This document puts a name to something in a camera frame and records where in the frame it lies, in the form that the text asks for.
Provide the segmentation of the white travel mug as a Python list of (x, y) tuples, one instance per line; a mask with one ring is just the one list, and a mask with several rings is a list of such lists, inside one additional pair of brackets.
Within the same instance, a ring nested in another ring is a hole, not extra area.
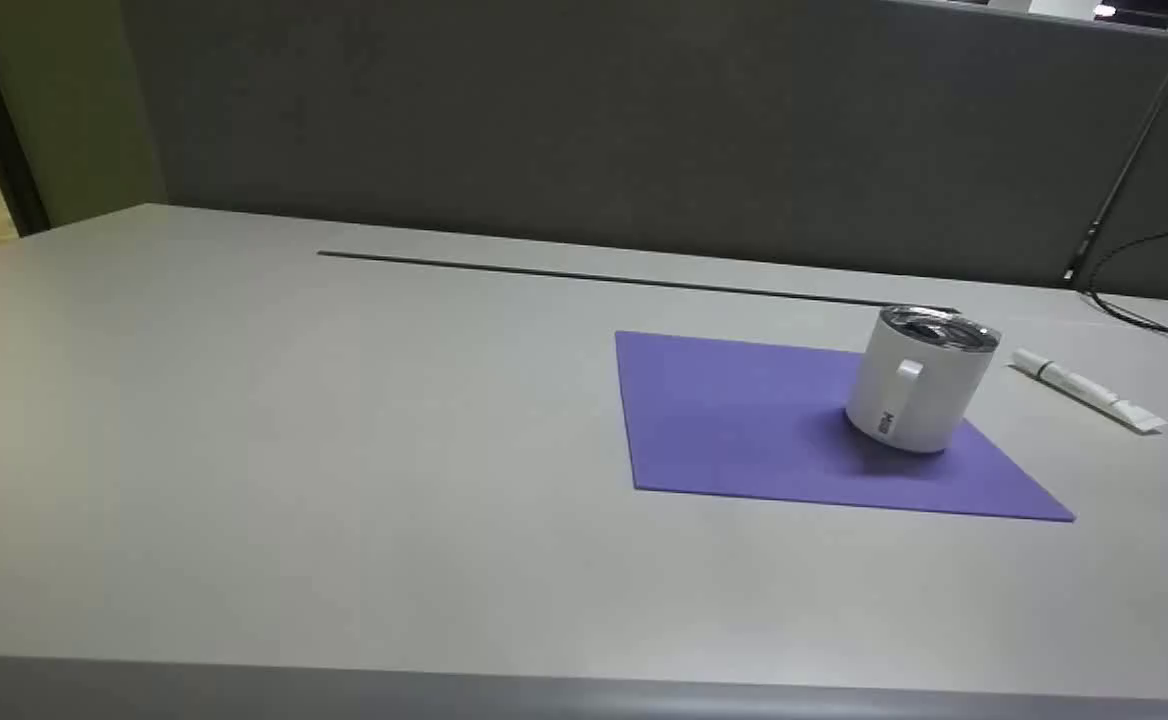
[(857, 364), (847, 424), (897, 452), (936, 457), (952, 445), (1002, 334), (947, 308), (890, 305)]

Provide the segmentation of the purple square mat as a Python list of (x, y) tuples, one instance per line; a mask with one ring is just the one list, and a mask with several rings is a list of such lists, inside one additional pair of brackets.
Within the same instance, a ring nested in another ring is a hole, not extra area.
[(851, 351), (616, 337), (628, 469), (639, 494), (1073, 526), (976, 424), (907, 457), (843, 419)]

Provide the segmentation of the white marker pen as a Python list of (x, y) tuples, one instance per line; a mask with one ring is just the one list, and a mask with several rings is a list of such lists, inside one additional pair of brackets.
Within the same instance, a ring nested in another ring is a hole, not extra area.
[(1067, 364), (1052, 360), (1052, 356), (1042, 356), (1042, 351), (1030, 351), (1030, 350), (1017, 350), (1011, 351), (1011, 368), (1031, 375), (1035, 385), (1117, 419), (1119, 430), (1136, 433), (1136, 438), (1156, 438), (1168, 430), (1163, 415), (1125, 399), (1119, 393), (1073, 371)]

